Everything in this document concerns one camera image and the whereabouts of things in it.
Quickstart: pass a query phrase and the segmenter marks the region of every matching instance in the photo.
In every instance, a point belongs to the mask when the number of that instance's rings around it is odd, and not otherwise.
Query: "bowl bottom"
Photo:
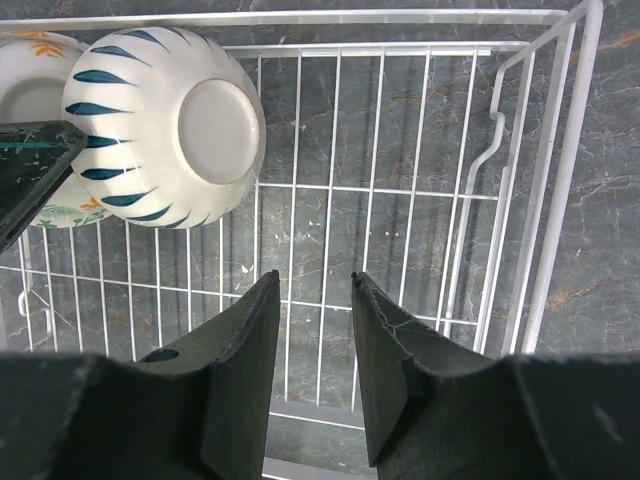
[[[253,105],[225,80],[205,80],[191,89],[180,110],[178,130],[187,162],[213,184],[240,179],[258,152],[260,133]]]

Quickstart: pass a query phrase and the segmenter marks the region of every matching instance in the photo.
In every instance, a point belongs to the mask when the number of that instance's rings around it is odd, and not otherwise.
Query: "white wire frame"
[[[542,255],[538,267],[537,278],[533,289],[533,298],[531,301],[531,313],[526,325],[525,338],[522,344],[522,351],[531,353],[535,351],[537,336],[540,329],[544,304],[549,288],[549,281],[553,267],[553,261],[557,250],[557,244],[560,236],[560,228],[562,218],[566,207],[567,196],[571,181],[573,165],[575,163],[577,146],[582,128],[582,121],[586,109],[586,101],[591,81],[593,63],[597,51],[597,40],[599,37],[600,25],[602,22],[602,2],[601,0],[585,0],[571,12],[560,12],[555,10],[367,10],[367,11],[325,11],[325,12],[251,12],[241,14],[199,14],[199,15],[169,15],[169,16],[136,16],[136,17],[120,17],[120,18],[79,18],[79,19],[46,19],[46,20],[27,20],[27,21],[0,21],[0,31],[2,30],[24,30],[24,29],[47,29],[47,30],[81,30],[92,28],[126,28],[132,26],[142,26],[148,24],[157,25],[185,25],[185,26],[214,26],[214,25],[265,25],[265,24],[320,24],[320,23],[494,23],[494,24],[533,24],[533,25],[550,25],[551,27],[540,37],[527,42],[486,42],[486,41],[460,41],[460,42],[378,42],[378,43],[361,43],[361,44],[321,44],[321,45],[271,45],[271,46],[234,46],[228,47],[228,51],[238,58],[256,58],[258,62],[257,68],[257,87],[261,94],[262,86],[262,61],[265,58],[273,57],[293,57],[297,58],[297,80],[296,80],[296,117],[295,117],[295,138],[294,138],[294,158],[293,158],[293,179],[291,183],[268,183],[256,180],[254,190],[254,235],[253,235],[253,258],[254,270],[253,279],[257,280],[260,272],[258,268],[260,255],[260,218],[259,218],[259,201],[260,189],[263,188],[279,188],[291,191],[291,218],[290,218],[290,246],[288,259],[288,286],[286,298],[282,299],[282,304],[286,308],[286,338],[285,338],[285,372],[284,372],[284,392],[285,402],[289,400],[289,342],[291,328],[291,307],[293,305],[316,307],[320,309],[320,335],[318,349],[318,367],[317,367],[317,385],[316,385],[316,410],[304,410],[303,413],[296,411],[290,413],[286,407],[281,407],[279,411],[272,411],[272,415],[283,416],[288,418],[302,419],[308,421],[316,421],[345,428],[360,429],[361,414],[353,413],[357,398],[357,358],[354,357],[354,368],[352,378],[352,396],[351,396],[351,414],[352,419],[333,422],[327,418],[327,409],[318,408],[320,405],[321,395],[321,371],[322,371],[322,349],[323,349],[323,328],[324,318],[327,309],[350,312],[351,308],[346,305],[333,305],[327,299],[327,261],[330,244],[331,229],[331,208],[332,195],[334,192],[359,192],[367,195],[367,212],[366,212],[366,229],[365,229],[365,245],[363,251],[362,270],[367,271],[368,255],[369,255],[369,229],[371,227],[371,215],[373,202],[376,195],[406,195],[409,197],[409,221],[406,231],[406,239],[404,245],[404,255],[401,274],[401,289],[399,294],[399,304],[403,304],[406,271],[408,264],[408,249],[411,239],[412,230],[412,214],[417,197],[440,197],[452,199],[452,209],[450,224],[447,235],[447,245],[444,259],[444,273],[442,275],[441,285],[438,296],[438,308],[435,316],[416,315],[418,319],[430,324],[436,329],[442,325],[442,332],[450,335],[451,325],[472,325],[476,327],[476,335],[474,339],[474,350],[484,352],[487,332],[490,325],[493,298],[496,288],[496,279],[499,274],[499,266],[501,259],[502,246],[504,244],[505,229],[508,219],[509,206],[511,203],[511,194],[514,185],[514,178],[517,171],[518,154],[520,143],[522,140],[522,126],[526,117],[526,105],[528,102],[528,94],[531,85],[533,63],[535,60],[535,52],[543,45],[556,40],[556,54],[551,73],[549,93],[547,97],[547,105],[542,124],[542,135],[540,138],[538,154],[536,157],[534,181],[532,185],[532,193],[529,201],[525,227],[522,237],[520,256],[516,270],[516,280],[513,286],[511,307],[507,319],[507,326],[504,332],[504,342],[502,353],[508,354],[516,351],[519,327],[521,323],[522,309],[525,301],[525,294],[532,269],[533,249],[535,238],[540,221],[541,204],[545,194],[546,180],[549,170],[549,163],[553,149],[553,139],[555,138],[560,102],[563,96],[567,70],[569,66],[572,40],[575,32],[576,23],[586,17],[586,25],[583,35],[580,57],[577,65],[575,83],[573,88],[573,97],[570,105],[569,116],[565,128],[565,137],[560,158],[560,167],[558,173],[558,181],[553,192],[553,200],[551,212],[548,219],[545,239],[543,243]],[[461,166],[464,162],[465,141],[469,128],[469,111],[471,98],[473,95],[473,85],[475,77],[475,66],[479,57],[493,55],[496,52],[513,52],[513,55],[500,67],[496,76],[494,92],[491,101],[490,115],[496,122],[496,131],[494,141],[489,148],[477,157],[473,163],[471,170],[465,183],[464,191],[461,191]],[[385,59],[395,56],[423,56],[425,58],[425,68],[420,103],[420,119],[418,126],[418,141],[415,152],[414,172],[412,177],[411,188],[403,189],[385,189],[376,188],[376,161],[378,152],[378,131],[380,124],[380,105],[382,101],[382,92],[384,89],[384,72]],[[429,81],[429,66],[433,57],[436,56],[461,56],[471,57],[472,68],[469,76],[469,89],[467,96],[467,105],[465,109],[463,135],[460,139],[460,154],[458,157],[458,169],[455,181],[454,191],[449,192],[432,192],[422,191],[417,188],[416,178],[418,172],[418,159],[420,158],[420,137],[423,130],[423,117],[426,104],[426,89]],[[335,82],[335,99],[333,111],[333,131],[331,140],[331,159],[330,159],[330,176],[326,185],[309,185],[299,184],[297,182],[298,167],[298,144],[299,144],[299,127],[300,127],[300,88],[301,88],[301,69],[303,58],[335,58],[336,59],[336,82]],[[335,164],[335,142],[336,142],[336,125],[338,121],[338,100],[340,92],[340,75],[341,62],[345,57],[379,57],[380,67],[378,72],[378,91],[376,100],[374,139],[372,150],[371,179],[369,187],[344,187],[334,185],[333,170]],[[514,119],[512,141],[509,148],[509,157],[507,165],[504,167],[500,190],[497,196],[478,195],[473,192],[475,175],[480,165],[488,161],[492,155],[498,150],[503,137],[505,128],[505,118],[498,110],[502,82],[504,73],[507,69],[513,67],[519,62],[523,62],[523,72],[520,93],[518,96],[518,104]],[[328,195],[327,213],[326,213],[326,230],[324,238],[324,275],[322,281],[321,301],[303,302],[296,301],[292,297],[292,265],[294,257],[295,237],[295,213],[296,213],[296,192],[298,189],[316,189],[326,190]],[[496,214],[494,217],[493,235],[490,243],[490,250],[487,259],[487,268],[484,280],[484,289],[482,293],[480,314],[476,321],[453,318],[453,305],[457,291],[457,282],[460,271],[460,262],[462,258],[462,249],[464,248],[464,239],[466,235],[466,226],[469,215],[469,204],[472,200],[482,200],[496,202]],[[453,233],[455,225],[455,212],[457,202],[462,201],[463,206],[460,214],[459,234],[456,244],[453,244]],[[29,237],[28,234],[23,235],[19,241],[20,267],[0,266],[0,269],[13,270],[20,272],[24,287],[24,295],[19,299],[20,311],[24,311],[26,317],[29,349],[34,349],[34,340],[31,325],[31,312],[29,308],[29,293],[33,291],[33,275],[42,275],[46,278],[48,286],[48,299],[39,297],[42,303],[47,307],[48,318],[48,334],[53,337],[54,349],[58,351],[58,341],[56,332],[56,311],[53,303],[52,279],[55,277],[70,278],[73,280],[75,302],[77,312],[77,327],[79,335],[79,350],[83,349],[82,342],[82,322],[79,312],[78,300],[78,281],[92,281],[100,284],[101,306],[103,313],[104,343],[106,354],[110,354],[109,348],[109,332],[106,316],[106,295],[105,285],[119,285],[128,289],[129,299],[129,323],[131,330],[131,346],[132,359],[137,360],[136,339],[133,323],[133,287],[153,289],[157,294],[157,310],[158,310],[158,338],[160,345],[163,344],[162,331],[162,315],[161,298],[162,292],[183,292],[187,295],[187,316],[188,330],[191,331],[193,324],[193,308],[192,295],[202,294],[206,296],[218,297],[219,310],[224,308],[224,300],[226,298],[238,298],[241,295],[225,291],[224,282],[224,219],[219,220],[219,275],[220,285],[218,291],[209,291],[202,289],[194,289],[191,282],[192,269],[192,252],[191,252],[191,232],[186,230],[186,249],[187,249],[187,286],[186,288],[169,287],[161,284],[160,279],[160,258],[159,258],[159,237],[156,230],[155,240],[155,264],[156,264],[156,282],[151,284],[138,283],[132,281],[131,276],[131,244],[129,225],[125,222],[125,239],[127,247],[127,281],[118,281],[105,278],[104,265],[102,257],[102,232],[100,224],[96,224],[97,246],[99,254],[99,276],[86,277],[78,275],[76,268],[76,255],[74,246],[74,233],[70,230],[71,242],[71,259],[72,273],[63,274],[51,271],[50,266],[50,249],[47,242],[47,231],[43,230],[44,253],[46,260],[46,269],[38,270],[32,268],[29,254]],[[450,262],[450,256],[453,255],[453,261]],[[451,275],[448,279],[448,269],[451,268]]]

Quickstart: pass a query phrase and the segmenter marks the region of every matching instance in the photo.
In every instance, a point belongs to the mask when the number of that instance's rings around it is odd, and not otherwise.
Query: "white ceramic bowl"
[[[112,213],[152,227],[213,222],[251,190],[266,127],[256,90],[220,46],[187,30],[123,30],[93,44],[63,118],[90,137],[73,168]]]
[[[0,34],[0,123],[59,120],[65,81],[86,48],[49,32]],[[76,227],[109,215],[71,175],[31,224]]]

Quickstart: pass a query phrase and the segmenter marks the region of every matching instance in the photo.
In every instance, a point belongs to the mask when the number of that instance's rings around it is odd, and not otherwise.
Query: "green floral pattern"
[[[94,212],[88,213],[82,210],[65,207],[62,205],[47,205],[40,210],[37,217],[36,227],[44,228],[63,228],[69,226],[69,221],[73,222],[74,227],[82,227],[91,223],[98,222],[105,218],[107,210],[99,208]],[[56,222],[56,219],[64,217],[62,222]]]

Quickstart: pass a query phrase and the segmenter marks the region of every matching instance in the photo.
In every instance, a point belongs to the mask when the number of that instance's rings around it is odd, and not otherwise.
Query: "bowl with blue leaf pattern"
[[[242,66],[188,30],[123,30],[69,75],[62,116],[89,136],[73,163],[111,213],[149,227],[213,222],[249,193],[266,147],[264,112]]]
[[[0,123],[60,120],[65,82],[88,45],[51,32],[0,33]],[[80,227],[111,215],[76,175],[53,193],[31,225]]]

